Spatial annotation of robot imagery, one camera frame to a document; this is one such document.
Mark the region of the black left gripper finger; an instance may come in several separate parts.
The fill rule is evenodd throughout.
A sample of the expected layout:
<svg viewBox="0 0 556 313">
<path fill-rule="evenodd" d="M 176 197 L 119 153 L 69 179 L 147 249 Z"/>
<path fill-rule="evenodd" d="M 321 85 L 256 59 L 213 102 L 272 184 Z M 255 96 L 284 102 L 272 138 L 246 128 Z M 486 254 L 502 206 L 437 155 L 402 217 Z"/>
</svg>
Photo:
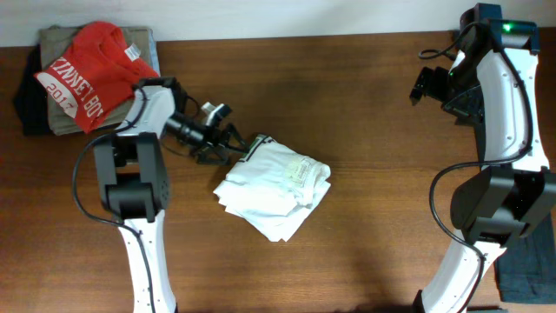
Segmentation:
<svg viewBox="0 0 556 313">
<path fill-rule="evenodd" d="M 249 145 L 232 123 L 229 123 L 223 130 L 223 147 L 234 153 L 249 152 Z"/>
<path fill-rule="evenodd" d="M 249 152 L 249 148 L 235 146 L 219 146 L 217 148 L 217 156 L 219 160 L 217 165 L 230 165 L 233 157 L 243 156 Z"/>
</svg>

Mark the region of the white t-shirt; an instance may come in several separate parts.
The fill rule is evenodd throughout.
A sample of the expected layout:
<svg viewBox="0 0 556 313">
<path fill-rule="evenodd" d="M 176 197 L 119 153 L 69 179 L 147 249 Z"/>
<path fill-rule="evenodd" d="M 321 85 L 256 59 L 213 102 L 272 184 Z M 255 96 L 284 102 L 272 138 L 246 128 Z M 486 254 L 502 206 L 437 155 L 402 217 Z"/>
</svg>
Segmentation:
<svg viewBox="0 0 556 313">
<path fill-rule="evenodd" d="M 328 165 L 259 134 L 214 194 L 227 213 L 286 242 L 327 194 L 330 176 Z"/>
</svg>

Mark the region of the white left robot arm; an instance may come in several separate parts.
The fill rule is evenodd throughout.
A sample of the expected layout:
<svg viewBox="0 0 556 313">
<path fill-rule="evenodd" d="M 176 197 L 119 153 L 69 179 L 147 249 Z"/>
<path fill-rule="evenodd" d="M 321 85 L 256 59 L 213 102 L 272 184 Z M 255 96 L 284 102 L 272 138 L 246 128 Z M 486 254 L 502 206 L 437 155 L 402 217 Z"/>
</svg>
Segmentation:
<svg viewBox="0 0 556 313">
<path fill-rule="evenodd" d="M 173 77 L 144 78 L 132 88 L 134 102 L 113 135 L 94 144 L 103 208 L 122 235 L 127 251 L 135 312 L 178 310 L 171 289 L 163 225 L 169 205 L 169 176 L 161 139 L 167 134 L 189 147 L 199 164 L 227 165 L 248 146 L 231 123 L 231 109 L 205 103 L 203 119 L 183 111 L 187 93 Z"/>
</svg>

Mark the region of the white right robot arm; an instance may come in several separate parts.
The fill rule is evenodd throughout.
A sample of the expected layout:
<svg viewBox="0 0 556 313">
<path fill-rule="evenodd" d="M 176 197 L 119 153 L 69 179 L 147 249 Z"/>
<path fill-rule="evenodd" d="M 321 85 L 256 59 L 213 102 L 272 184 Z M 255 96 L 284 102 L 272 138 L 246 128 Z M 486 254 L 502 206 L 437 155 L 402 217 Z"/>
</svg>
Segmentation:
<svg viewBox="0 0 556 313">
<path fill-rule="evenodd" d="M 539 137 L 535 75 L 539 30 L 507 20 L 498 4 L 478 3 L 460 17 L 460 32 L 444 50 L 448 69 L 424 68 L 411 92 L 440 102 L 475 129 L 478 173 L 453 193 L 451 243 L 433 280 L 419 290 L 414 312 L 464 312 L 490 265 L 529 236 L 555 204 L 555 175 Z"/>
</svg>

